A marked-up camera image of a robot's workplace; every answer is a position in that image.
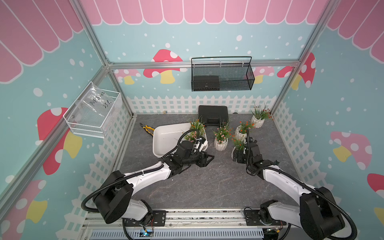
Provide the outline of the orange flower pot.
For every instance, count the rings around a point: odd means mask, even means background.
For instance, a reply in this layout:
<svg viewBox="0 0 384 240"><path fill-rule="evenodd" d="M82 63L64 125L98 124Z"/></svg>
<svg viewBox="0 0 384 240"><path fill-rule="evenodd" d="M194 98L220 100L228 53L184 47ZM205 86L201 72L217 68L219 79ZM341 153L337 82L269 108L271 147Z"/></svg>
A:
<svg viewBox="0 0 384 240"><path fill-rule="evenodd" d="M200 119L196 119L193 122L190 122L190 129L197 129L200 133L200 136L205 134L205 124L201 122Z"/></svg>
<svg viewBox="0 0 384 240"><path fill-rule="evenodd" d="M245 142L244 140L238 140L232 138L234 143L234 148L232 150L232 160L233 162L243 161L245 155Z"/></svg>

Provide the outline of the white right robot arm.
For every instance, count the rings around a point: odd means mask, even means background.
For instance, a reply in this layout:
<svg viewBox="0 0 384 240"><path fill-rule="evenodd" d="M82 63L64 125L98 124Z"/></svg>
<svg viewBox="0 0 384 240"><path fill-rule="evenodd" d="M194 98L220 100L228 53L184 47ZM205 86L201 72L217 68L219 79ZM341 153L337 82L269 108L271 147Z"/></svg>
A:
<svg viewBox="0 0 384 240"><path fill-rule="evenodd" d="M264 160L257 141L253 140L249 133L246 133L246 138L241 141L240 151L234 151L234 154L246 165L247 174L275 185L297 203L296 206L275 200L263 203L260 206L260 219L263 224L272 220L283 221L303 229L313 240L336 240L335 234L350 226L351 232L345 238L357 238L356 224L336 203L329 189L307 185L280 169L278 161Z"/></svg>

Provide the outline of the pink flower pot front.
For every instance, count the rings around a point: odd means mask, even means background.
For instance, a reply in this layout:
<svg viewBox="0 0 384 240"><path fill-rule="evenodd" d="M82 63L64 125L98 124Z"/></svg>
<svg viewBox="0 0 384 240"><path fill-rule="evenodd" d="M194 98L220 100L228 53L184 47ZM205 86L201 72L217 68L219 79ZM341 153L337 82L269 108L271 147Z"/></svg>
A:
<svg viewBox="0 0 384 240"><path fill-rule="evenodd" d="M189 141L191 143L195 143L196 139L200 137L200 132L199 131L192 131L188 133L187 135L184 136L183 140Z"/></svg>

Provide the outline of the orange flower pot front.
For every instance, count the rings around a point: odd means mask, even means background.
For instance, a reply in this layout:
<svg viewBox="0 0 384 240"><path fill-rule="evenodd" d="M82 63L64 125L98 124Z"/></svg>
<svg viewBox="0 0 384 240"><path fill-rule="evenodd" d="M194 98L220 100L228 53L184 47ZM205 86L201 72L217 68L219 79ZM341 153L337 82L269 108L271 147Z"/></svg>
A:
<svg viewBox="0 0 384 240"><path fill-rule="evenodd" d="M201 122L200 119L196 119L193 122L190 122L190 129L197 129L200 133L200 136L205 134L205 124Z"/></svg>

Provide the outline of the white plastic storage box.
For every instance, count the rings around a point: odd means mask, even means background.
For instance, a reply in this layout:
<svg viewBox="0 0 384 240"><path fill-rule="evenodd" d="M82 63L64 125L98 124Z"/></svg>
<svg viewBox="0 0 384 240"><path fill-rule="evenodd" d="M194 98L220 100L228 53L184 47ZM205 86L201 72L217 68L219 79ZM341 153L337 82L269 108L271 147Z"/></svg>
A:
<svg viewBox="0 0 384 240"><path fill-rule="evenodd" d="M159 126L154 130L153 154L161 158L177 146L181 135L190 129L190 123Z"/></svg>

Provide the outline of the pink flower pot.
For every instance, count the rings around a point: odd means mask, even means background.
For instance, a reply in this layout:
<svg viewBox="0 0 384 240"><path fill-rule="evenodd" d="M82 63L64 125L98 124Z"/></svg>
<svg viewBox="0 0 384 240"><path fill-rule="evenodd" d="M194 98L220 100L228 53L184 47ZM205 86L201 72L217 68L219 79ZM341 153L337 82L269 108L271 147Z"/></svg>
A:
<svg viewBox="0 0 384 240"><path fill-rule="evenodd" d="M218 151L224 151L227 148L230 138L232 136L232 129L230 128L230 123L222 123L214 132L214 135L215 149Z"/></svg>
<svg viewBox="0 0 384 240"><path fill-rule="evenodd" d="M183 140L189 141L191 143L195 143L196 139L200 137L200 132L199 131L192 131L188 133L187 135L184 136Z"/></svg>

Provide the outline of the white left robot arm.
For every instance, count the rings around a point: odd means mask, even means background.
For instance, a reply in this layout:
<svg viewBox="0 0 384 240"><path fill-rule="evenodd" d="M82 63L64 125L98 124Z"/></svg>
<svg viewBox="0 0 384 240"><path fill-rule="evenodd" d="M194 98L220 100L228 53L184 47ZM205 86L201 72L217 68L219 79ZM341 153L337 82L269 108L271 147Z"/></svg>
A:
<svg viewBox="0 0 384 240"><path fill-rule="evenodd" d="M142 227L150 225L155 219L154 210L144 200L132 200L132 196L154 183L183 173L192 165L206 167L215 158L203 150L207 144L199 130L188 130L155 165L134 173L112 172L99 189L85 197L81 208L101 214L106 224L132 220Z"/></svg>

